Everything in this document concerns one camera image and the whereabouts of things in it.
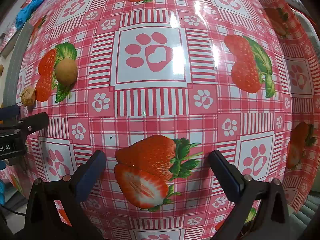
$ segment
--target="pink paw print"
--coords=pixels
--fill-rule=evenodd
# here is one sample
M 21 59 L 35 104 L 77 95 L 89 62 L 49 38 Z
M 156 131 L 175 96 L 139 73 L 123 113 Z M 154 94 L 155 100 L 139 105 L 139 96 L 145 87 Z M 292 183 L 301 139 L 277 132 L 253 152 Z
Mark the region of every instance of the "pink paw print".
M 173 49 L 160 45 L 168 42 L 166 36 L 161 33 L 152 33 L 151 38 L 145 33 L 136 36 L 137 42 L 142 45 L 148 45 L 150 42 L 155 41 L 158 44 L 152 44 L 144 49 L 142 57 L 129 57 L 126 61 L 127 65 L 132 68 L 141 67 L 145 60 L 149 69 L 153 72 L 161 71 L 173 58 Z M 130 55 L 137 55 L 141 52 L 139 44 L 129 44 L 125 47 L 125 52 Z
M 58 150 L 48 151 L 49 157 L 46 158 L 49 164 L 49 171 L 53 176 L 59 176 L 61 179 L 64 175 L 70 174 L 69 168 L 63 164 L 64 158 Z
M 292 65 L 291 69 L 292 70 L 289 71 L 289 75 L 292 78 L 291 79 L 292 85 L 298 86 L 300 89 L 303 89 L 307 83 L 307 77 L 304 74 L 302 74 L 303 73 L 302 68 L 298 65 L 296 66 Z
M 169 238 L 170 238 L 170 236 L 165 235 L 165 234 L 161 234 L 159 236 L 150 235 L 150 236 L 148 236 L 148 238 L 141 238 L 141 240 L 150 240 L 150 239 L 152 239 L 152 240 L 170 240 Z
M 63 11 L 62 17 L 66 17 L 67 15 L 73 15 L 76 13 L 77 10 L 79 10 L 82 6 L 85 5 L 84 0 L 78 0 L 77 2 L 73 2 L 69 8 L 65 9 Z
M 256 146 L 252 147 L 251 156 L 243 160 L 243 165 L 247 168 L 242 171 L 242 174 L 251 174 L 253 171 L 253 175 L 257 176 L 267 162 L 267 157 L 264 156 L 265 153 L 266 147 L 264 144 L 260 144 L 259 149 Z

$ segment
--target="small round fruit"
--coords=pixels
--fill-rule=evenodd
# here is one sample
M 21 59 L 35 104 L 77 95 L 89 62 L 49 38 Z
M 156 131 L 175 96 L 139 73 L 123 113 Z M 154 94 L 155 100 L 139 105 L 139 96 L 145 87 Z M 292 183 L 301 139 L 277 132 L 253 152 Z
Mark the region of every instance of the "small round fruit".
M 62 85 L 70 86 L 77 80 L 77 64 L 73 59 L 65 58 L 57 64 L 54 73 Z

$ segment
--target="paw print pattern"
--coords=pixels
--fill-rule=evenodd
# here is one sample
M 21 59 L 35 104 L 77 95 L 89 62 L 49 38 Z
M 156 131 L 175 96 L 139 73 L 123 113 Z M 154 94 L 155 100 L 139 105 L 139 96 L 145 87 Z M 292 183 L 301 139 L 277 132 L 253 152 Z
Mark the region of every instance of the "paw print pattern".
M 214 206 L 215 208 L 218 208 L 220 206 L 224 206 L 227 202 L 227 198 L 225 196 L 222 197 L 217 197 L 216 200 L 214 201 L 214 203 L 212 204 L 212 206 Z
M 98 201 L 96 199 L 89 198 L 89 199 L 87 199 L 87 203 L 90 207 L 93 207 L 95 209 L 101 208 L 101 205 L 98 203 Z
M 204 12 L 207 14 L 217 14 L 217 11 L 215 9 L 212 9 L 212 7 L 205 5 L 203 7 Z
M 278 127 L 278 129 L 280 129 L 282 127 L 282 123 L 283 123 L 282 117 L 281 116 L 277 117 L 276 126 Z
M 188 224 L 191 226 L 196 226 L 200 224 L 201 221 L 202 221 L 201 217 L 190 218 L 188 219 Z
M 200 22 L 200 20 L 194 15 L 191 15 L 191 16 L 186 15 L 183 21 L 185 21 L 189 25 L 194 25 L 194 26 L 198 26 Z
M 109 106 L 109 102 L 110 102 L 110 98 L 106 98 L 106 94 L 105 93 L 97 93 L 94 96 L 94 101 L 92 102 L 92 107 L 98 112 L 100 113 L 102 109 L 107 110 L 110 106 Z
M 82 6 L 85 5 L 85 2 L 84 0 L 78 0 L 76 2 L 73 2 L 69 8 L 65 9 L 63 11 L 63 15 L 62 15 L 62 18 L 68 16 L 69 14 L 70 15 L 73 15 L 75 14 Z
M 78 140 L 83 140 L 84 139 L 84 133 L 86 132 L 86 129 L 84 128 L 84 126 L 78 122 L 77 125 L 73 124 L 71 126 L 72 128 L 72 134 L 75 136 L 75 138 Z
M 284 106 L 286 109 L 290 108 L 290 100 L 287 97 L 284 99 Z
M 141 240 L 170 240 L 170 236 L 166 234 L 161 234 L 159 236 L 149 235 L 148 238 L 141 238 Z
M 89 13 L 87 16 L 86 16 L 86 20 L 88 21 L 88 20 L 93 20 L 93 19 L 95 19 L 97 16 L 98 16 L 99 14 L 98 14 L 98 11 L 94 11 L 94 12 L 91 12 L 91 13 Z
M 102 27 L 102 30 L 106 31 L 106 30 L 110 30 L 112 29 L 112 27 L 114 25 L 116 25 L 116 19 L 112 19 L 112 20 L 105 20 L 102 24 L 101 24 L 101 27 Z
M 221 128 L 224 130 L 224 135 L 228 137 L 229 135 L 233 136 L 235 134 L 234 131 L 238 130 L 237 121 L 232 120 L 230 118 L 227 118 L 224 123 L 222 124 Z
M 303 69 L 298 65 L 291 65 L 291 69 L 289 75 L 291 77 L 292 85 L 303 89 L 307 83 L 307 77 L 303 74 Z
M 55 150 L 55 152 L 49 150 L 48 155 L 46 161 L 49 164 L 49 172 L 53 176 L 58 175 L 61 179 L 64 175 L 70 174 L 69 168 L 63 164 L 64 158 L 58 150 Z
M 112 222 L 117 226 L 117 227 L 125 227 L 127 225 L 127 223 L 122 220 L 122 219 L 119 219 L 119 218 L 114 218 L 112 220 Z
M 151 37 L 145 33 L 141 33 L 136 36 L 136 41 L 139 44 L 129 44 L 125 47 L 125 52 L 129 55 L 140 54 L 142 47 L 155 41 L 157 44 L 151 44 L 144 49 L 143 58 L 141 57 L 129 57 L 126 63 L 131 68 L 141 67 L 145 61 L 149 69 L 153 72 L 161 71 L 172 59 L 173 49 L 162 45 L 168 42 L 166 36 L 161 33 L 154 32 Z
M 251 156 L 243 160 L 243 165 L 247 168 L 242 171 L 242 174 L 250 175 L 253 172 L 253 175 L 257 176 L 267 162 L 267 157 L 264 156 L 265 153 L 266 147 L 264 144 L 260 144 L 259 148 L 256 146 L 252 147 Z
M 210 92 L 205 90 L 198 90 L 198 94 L 193 96 L 195 101 L 195 106 L 197 107 L 203 107 L 204 109 L 208 109 L 212 103 L 213 98 L 210 97 Z

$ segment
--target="pink checkered tablecloth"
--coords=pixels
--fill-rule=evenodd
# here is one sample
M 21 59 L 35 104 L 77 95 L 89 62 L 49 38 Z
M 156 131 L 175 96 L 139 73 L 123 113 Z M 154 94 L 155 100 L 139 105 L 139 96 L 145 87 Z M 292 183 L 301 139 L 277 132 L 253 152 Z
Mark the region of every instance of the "pink checkered tablecloth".
M 21 117 L 47 112 L 50 124 L 27 140 L 27 172 L 12 166 L 1 173 L 25 195 L 34 179 L 61 179 L 100 149 L 106 170 L 81 206 L 105 238 L 206 239 L 234 206 L 206 161 L 218 149 L 255 180 L 281 179 L 288 203 L 300 208 L 319 145 L 305 147 L 291 169 L 287 149 L 301 122 L 313 124 L 317 137 L 319 64 L 284 0 L 46 0 L 30 22 L 39 19 L 16 98 Z M 60 102 L 54 88 L 29 112 L 21 91 L 36 86 L 41 58 L 66 42 L 77 55 L 74 88 Z M 245 57 L 240 44 L 250 51 Z M 241 76 L 249 66 L 250 84 Z M 155 134 L 185 137 L 199 143 L 190 155 L 203 154 L 188 176 L 166 181 L 180 195 L 150 212 L 121 191 L 115 152 Z

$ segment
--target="white square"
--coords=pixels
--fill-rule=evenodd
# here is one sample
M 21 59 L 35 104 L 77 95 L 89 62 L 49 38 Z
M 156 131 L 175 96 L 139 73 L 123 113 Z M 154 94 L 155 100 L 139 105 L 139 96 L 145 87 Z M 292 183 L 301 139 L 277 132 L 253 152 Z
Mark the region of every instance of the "white square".
M 188 200 L 186 202 L 186 207 L 196 207 L 198 205 L 198 200 Z
M 138 141 L 141 141 L 144 139 L 144 135 L 143 134 L 130 134 L 130 144 L 134 144 Z
M 241 0 L 211 0 L 211 2 L 221 10 L 243 16 L 247 19 L 252 19 Z
M 126 208 L 126 205 L 124 202 L 115 201 L 116 207 L 118 208 Z
M 105 146 L 116 146 L 116 136 L 114 134 L 104 134 L 104 145 Z
M 163 25 L 123 27 L 116 32 L 114 47 L 119 49 L 113 50 L 111 67 L 116 90 L 191 83 L 185 30 Z
M 190 142 L 192 143 L 202 143 L 202 132 L 191 132 Z
M 124 5 L 124 3 L 123 3 L 123 2 L 118 2 L 118 3 L 116 3 L 116 4 L 115 4 L 114 9 L 122 8 L 122 7 L 123 7 L 123 5 Z
M 57 26 L 64 24 L 71 19 L 77 18 L 80 15 L 83 15 L 88 11 L 92 0 L 71 0 L 68 2 L 61 10 L 54 28 Z
M 110 182 L 111 184 L 111 189 L 112 191 L 115 191 L 115 192 L 122 192 L 120 187 L 119 187 L 119 184 L 116 183 L 116 182 Z
M 237 87 L 230 87 L 230 97 L 240 98 L 240 90 Z
M 114 170 L 115 166 L 118 164 L 118 162 L 116 160 L 112 161 L 112 160 L 107 160 L 107 166 L 109 170 Z
M 217 26 L 218 32 L 228 34 L 228 31 L 224 27 Z
M 199 188 L 200 188 L 200 181 L 196 180 L 196 181 L 188 182 L 188 186 L 187 186 L 188 191 L 198 190 Z
M 185 0 L 176 0 L 176 4 L 178 4 L 178 5 L 187 5 Z
M 83 33 L 79 33 L 79 34 L 77 35 L 76 41 L 79 41 L 79 40 L 84 39 L 84 35 L 85 35 L 84 32 L 83 32 Z

